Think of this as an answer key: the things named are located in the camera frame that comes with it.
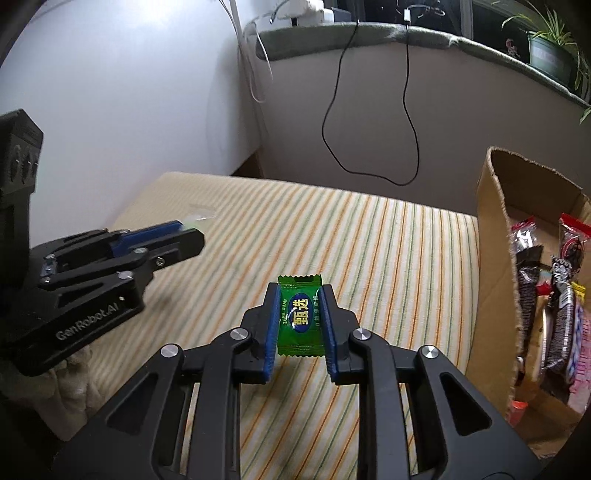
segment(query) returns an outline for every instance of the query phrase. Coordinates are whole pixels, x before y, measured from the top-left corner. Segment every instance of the cardboard box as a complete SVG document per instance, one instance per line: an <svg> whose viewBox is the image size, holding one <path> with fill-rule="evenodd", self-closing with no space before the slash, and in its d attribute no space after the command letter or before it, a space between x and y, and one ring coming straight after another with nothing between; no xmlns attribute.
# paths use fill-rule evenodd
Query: cardboard box
<svg viewBox="0 0 591 480"><path fill-rule="evenodd" d="M517 355L522 346L515 254L511 225L534 215L544 245L542 263L558 254L558 220L569 213L591 223L591 203L581 188L552 168L507 150L488 150L478 183L480 284L478 312L466 376L503 414L514 397ZM591 260L579 283L591 288ZM561 445L580 415L541 393L530 403L518 433L541 452Z"/></svg>

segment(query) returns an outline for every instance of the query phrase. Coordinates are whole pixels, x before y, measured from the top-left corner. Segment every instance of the window sill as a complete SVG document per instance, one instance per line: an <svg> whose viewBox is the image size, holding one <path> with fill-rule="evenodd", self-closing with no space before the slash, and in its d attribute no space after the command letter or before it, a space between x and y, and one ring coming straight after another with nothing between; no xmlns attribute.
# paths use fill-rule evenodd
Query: window sill
<svg viewBox="0 0 591 480"><path fill-rule="evenodd" d="M285 27L264 31L260 35L262 42L265 44L269 60L284 60L321 51L343 49L349 41L353 25L353 23L334 23L313 27ZM407 33L403 25L364 22L359 25L352 47L368 47L390 42L405 43L406 40ZM586 102L571 93L566 87L535 68L473 40L436 30L409 27L408 42L410 45L425 48L442 50L459 48L462 52L473 57L521 72L582 108L589 107ZM256 56L261 60L265 59L260 45L257 45Z"/></svg>

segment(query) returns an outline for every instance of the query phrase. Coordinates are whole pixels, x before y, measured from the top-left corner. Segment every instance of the striped fabric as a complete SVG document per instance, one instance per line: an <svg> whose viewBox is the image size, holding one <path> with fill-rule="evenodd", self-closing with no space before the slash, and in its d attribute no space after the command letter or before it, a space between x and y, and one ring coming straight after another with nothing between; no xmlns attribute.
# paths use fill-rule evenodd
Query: striped fabric
<svg viewBox="0 0 591 480"><path fill-rule="evenodd" d="M192 348L240 324L279 275L320 273L362 326L405 348L437 345L466 368L475 218L361 193L168 173L114 228L182 219L199 206L216 212L201 255L156 273L145 312L92 344L90 371L106 398L161 345ZM356 387L330 383L323 358L278 357L269 384L242 387L243 479L354 478L357 402Z"/></svg>

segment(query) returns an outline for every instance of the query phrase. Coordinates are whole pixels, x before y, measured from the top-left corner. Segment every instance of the blue gripper pad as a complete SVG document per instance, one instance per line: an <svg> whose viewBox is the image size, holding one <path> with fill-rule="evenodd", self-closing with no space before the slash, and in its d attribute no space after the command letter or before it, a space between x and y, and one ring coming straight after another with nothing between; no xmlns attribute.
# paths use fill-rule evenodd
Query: blue gripper pad
<svg viewBox="0 0 591 480"><path fill-rule="evenodd" d="M180 231L183 224L178 220L173 220L167 223L161 223L160 225L150 226L148 228L142 228L134 232L123 233L118 242L111 245L111 251L113 257L123 257L131 252L137 245L155 240L157 238L170 235Z"/></svg>
<svg viewBox="0 0 591 480"><path fill-rule="evenodd" d="M275 365L275 352L277 351L277 336L279 335L279 315L281 312L281 289L279 285L275 289L275 297L273 298L273 308L269 318L269 325L267 327L267 338L265 340L265 364L263 367L263 374L265 376L265 383L271 379L273 367Z"/></svg>
<svg viewBox="0 0 591 480"><path fill-rule="evenodd" d="M322 339L324 341L324 356L326 358L326 370L330 375L330 380L336 380L337 363L336 363L336 341L335 333L333 331L332 319L328 305L326 304L326 296L324 290L321 288L318 293L318 300L320 306L320 330L322 331Z"/></svg>

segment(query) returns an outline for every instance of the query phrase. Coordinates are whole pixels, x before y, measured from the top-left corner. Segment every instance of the black cable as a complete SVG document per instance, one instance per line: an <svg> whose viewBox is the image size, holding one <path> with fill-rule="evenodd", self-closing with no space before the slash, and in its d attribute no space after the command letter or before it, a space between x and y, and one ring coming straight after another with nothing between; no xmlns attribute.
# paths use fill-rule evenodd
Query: black cable
<svg viewBox="0 0 591 480"><path fill-rule="evenodd" d="M357 23L355 24L355 28L353 29L353 33L351 34L351 38L349 39L349 41L345 45L345 48L343 49L342 53L340 54L340 58L339 58L339 69L338 69L337 74L336 74L335 92L333 94L332 100L330 101L329 107L327 108L326 113L324 114L324 120L322 120L322 130L321 130L321 132L322 132L322 141L326 145L326 148L328 149L328 151L330 152L330 154L333 156L333 158L339 164L339 167L342 168L345 172L350 173L350 174L353 174L353 175L365 175L366 177L375 177L377 179L386 180L386 181L390 182L391 184L396 185L397 187L405 187L407 185L410 185L412 182L414 182L414 180L417 178L418 171L419 171L419 168L421 166L421 152L420 152L420 149L419 149L419 146L418 146L417 131L414 128L413 121L411 120L410 115L408 114L408 109L406 107L406 91L407 91L407 87L408 87L408 77L409 77L409 74L410 74L410 72L409 72L409 59L408 59L408 25L406 26L406 28L407 28L407 41L406 41L406 49L407 49L407 52L406 52L406 54L407 54L407 76L406 76L406 82L404 83L404 92L402 93L402 105L404 107L404 112L407 114L408 123L410 123L410 126L413 129L414 141L415 141L415 143L417 145L417 169L414 172L413 177L409 181L406 181L404 183L397 183L397 182L395 182L393 180L390 180L388 177L384 177L383 175L379 175L379 174L376 174L376 173L367 173L367 172L363 172L363 171L349 170L337 158L337 156L335 155L335 152L332 151L332 148L330 148L330 145L328 144L328 142L326 141L326 137L324 136L324 126L326 124L326 119L328 118L329 113L330 113L330 111L332 109L332 106L335 103L336 94L337 94L337 91L339 90L340 68L341 68L341 64L343 63L343 56L345 56L345 52L349 49L349 47L353 43L353 39L355 38L355 34L357 33L357 29L358 28L359 28L359 20L357 20Z"/></svg>

